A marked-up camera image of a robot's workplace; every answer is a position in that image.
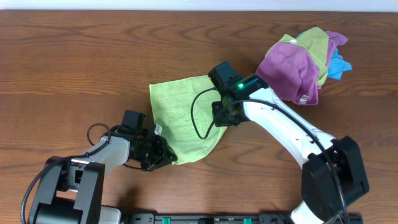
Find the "light green microfiber cloth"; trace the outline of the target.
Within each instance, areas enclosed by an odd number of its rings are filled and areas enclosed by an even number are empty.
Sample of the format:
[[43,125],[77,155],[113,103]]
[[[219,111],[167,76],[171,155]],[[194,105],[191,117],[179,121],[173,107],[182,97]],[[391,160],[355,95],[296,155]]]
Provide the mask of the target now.
[[154,121],[161,135],[177,155],[174,165],[196,162],[206,157],[222,138],[225,127],[212,127],[211,104],[220,100],[207,76],[198,76],[149,85]]

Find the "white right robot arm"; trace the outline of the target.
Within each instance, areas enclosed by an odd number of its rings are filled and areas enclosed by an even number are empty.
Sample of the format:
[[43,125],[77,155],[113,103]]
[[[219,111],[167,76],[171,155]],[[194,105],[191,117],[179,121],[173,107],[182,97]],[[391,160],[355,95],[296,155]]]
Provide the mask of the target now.
[[302,170],[302,203],[290,214],[293,223],[352,223],[349,205],[369,192],[360,148],[349,136],[337,139],[289,108],[257,75],[209,76],[220,101],[212,104],[215,126],[252,121],[264,128]]

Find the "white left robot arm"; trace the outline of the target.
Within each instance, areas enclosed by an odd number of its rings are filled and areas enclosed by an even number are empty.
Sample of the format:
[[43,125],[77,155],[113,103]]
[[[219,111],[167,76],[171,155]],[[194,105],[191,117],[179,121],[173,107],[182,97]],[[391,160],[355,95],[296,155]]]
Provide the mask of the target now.
[[38,186],[24,223],[127,223],[122,211],[102,204],[106,175],[130,160],[153,171],[177,160],[154,129],[118,125],[83,154],[49,158],[32,181]]

